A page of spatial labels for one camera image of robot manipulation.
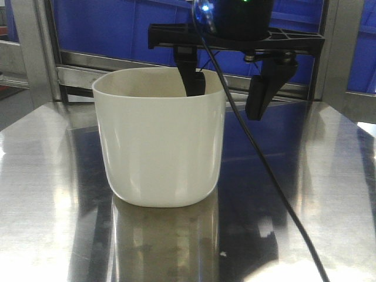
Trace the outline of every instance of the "metal frame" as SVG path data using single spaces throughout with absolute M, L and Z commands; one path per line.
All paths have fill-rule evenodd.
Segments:
M 320 31 L 325 44 L 317 69 L 314 97 L 353 121 L 376 123 L 376 95 L 347 90 L 363 6 L 364 0 L 324 1 Z
M 92 81 L 108 71 L 157 66 L 60 50 L 50 0 L 11 2 L 20 44 L 0 41 L 0 55 L 11 57 L 0 62 L 0 84 L 30 88 L 35 108 L 66 96 L 62 86 L 91 89 Z M 350 118 L 376 120 L 376 96 L 347 92 L 363 4 L 364 0 L 324 0 L 320 32 L 326 42 L 311 85 L 287 84 L 278 95 L 323 100 Z M 238 93 L 249 86 L 249 78 L 226 78 Z

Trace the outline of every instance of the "black cable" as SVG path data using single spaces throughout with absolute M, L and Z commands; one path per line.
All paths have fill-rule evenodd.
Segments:
M 284 195 L 282 188 L 281 188 L 276 176 L 274 175 L 273 170 L 271 169 L 266 157 L 264 156 L 263 152 L 261 151 L 260 146 L 257 144 L 256 140 L 252 136 L 251 131 L 247 127 L 245 121 L 241 118 L 240 113 L 239 113 L 238 109 L 236 108 L 235 102 L 234 102 L 234 100 L 231 96 L 229 88 L 227 87 L 227 84 L 226 84 L 226 81 L 224 79 L 221 68 L 220 68 L 216 58 L 214 57 L 212 50 L 207 46 L 205 38 L 203 36 L 203 33 L 201 32 L 201 30 L 197 26 L 196 11 L 195 11 L 196 2 L 197 2 L 197 0 L 193 0 L 192 8 L 191 8 L 191 15 L 192 15 L 192 18 L 193 18 L 193 26 L 194 26 L 194 29 L 196 30 L 197 34 L 199 35 L 199 37 L 201 39 L 202 45 L 204 46 L 207 54 L 209 55 L 211 61 L 213 62 L 214 68 L 216 69 L 218 77 L 219 77 L 221 84 L 223 86 L 224 92 L 226 93 L 226 96 L 227 96 L 227 98 L 230 102 L 231 108 L 232 108 L 237 120 L 239 121 L 241 128 L 244 130 L 246 136 L 248 137 L 248 140 L 251 142 L 252 146 L 256 150 L 258 157 L 262 161 L 267 173 L 269 174 L 270 179 L 273 182 L 273 185 L 276 188 L 276 191 L 277 191 L 278 195 L 280 196 L 280 198 L 283 202 L 283 205 L 287 209 L 287 212 L 289 213 L 289 215 L 293 219 L 293 222 L 295 223 L 295 225 L 298 227 L 298 230 L 299 230 L 300 234 L 302 235 L 302 237 L 303 237 L 303 239 L 304 239 L 304 241 L 305 241 L 305 243 L 306 243 L 306 245 L 307 245 L 307 247 L 308 247 L 308 249 L 311 253 L 312 259 L 315 262 L 315 265 L 316 265 L 317 270 L 318 270 L 318 272 L 321 276 L 321 279 L 323 280 L 323 282 L 330 282 L 328 275 L 325 271 L 325 268 L 324 268 L 324 266 L 323 266 L 323 264 L 320 260 L 320 257 L 318 256 L 317 251 L 316 251 L 315 247 L 313 246 L 313 243 L 310 239 L 310 236 L 308 235 L 307 231 L 305 230 L 303 224 L 300 222 L 298 216 L 295 214 L 294 209 L 291 207 L 290 203 L 288 202 L 288 200 L 287 200 L 286 196 Z
M 221 51 L 217 51 L 214 53 L 214 57 L 218 55 L 218 53 L 221 52 Z M 210 63 L 211 59 L 209 58 L 209 60 L 206 61 L 206 63 L 200 68 L 199 72 L 202 72 L 202 70 L 207 66 L 208 63 Z

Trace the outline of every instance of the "white cup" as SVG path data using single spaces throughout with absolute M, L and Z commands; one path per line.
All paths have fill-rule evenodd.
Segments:
M 204 70 L 205 95 L 186 97 L 177 68 L 108 73 L 93 84 L 109 184 L 128 203 L 197 203 L 219 176 L 225 94 Z

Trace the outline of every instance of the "metal table surface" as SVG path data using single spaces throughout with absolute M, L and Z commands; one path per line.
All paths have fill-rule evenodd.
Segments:
M 215 191 L 176 209 L 117 199 L 92 104 L 0 133 L 0 281 L 320 281 L 231 112 Z M 324 103 L 248 123 L 331 281 L 376 281 L 375 140 Z

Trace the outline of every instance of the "cup rim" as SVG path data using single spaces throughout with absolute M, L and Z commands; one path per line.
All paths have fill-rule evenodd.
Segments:
M 163 68 L 163 69 L 166 69 L 166 68 L 177 69 L 177 67 L 169 67 L 169 66 L 152 66 L 152 67 L 147 67 L 147 68 L 119 69 L 117 71 L 106 73 L 105 75 L 103 75 L 100 78 L 96 79 L 92 83 L 92 90 L 93 90 L 94 98 L 95 98 L 95 92 L 99 93 L 100 95 L 109 96 L 109 97 L 119 97 L 121 99 L 154 99 L 154 100 L 155 99 L 171 99 L 171 100 L 177 100 L 177 99 L 203 99 L 204 97 L 208 97 L 210 95 L 218 95 L 220 93 L 224 93 L 224 89 L 221 87 L 221 89 L 218 90 L 218 91 L 215 91 L 215 92 L 212 92 L 212 93 L 205 93 L 204 95 L 198 95 L 198 96 L 182 96 L 182 97 L 136 97 L 136 96 L 120 96 L 120 95 L 110 94 L 110 93 L 106 93 L 106 92 L 100 91 L 100 90 L 98 90 L 96 88 L 96 84 L 100 80 L 104 79 L 107 76 L 113 75 L 114 73 L 127 72 L 127 71 L 131 71 L 131 70 L 134 70 L 134 69 L 161 69 L 161 68 Z M 204 69 L 202 71 L 203 72 L 207 72 L 207 73 L 216 73 L 215 71 L 208 70 L 208 69 Z

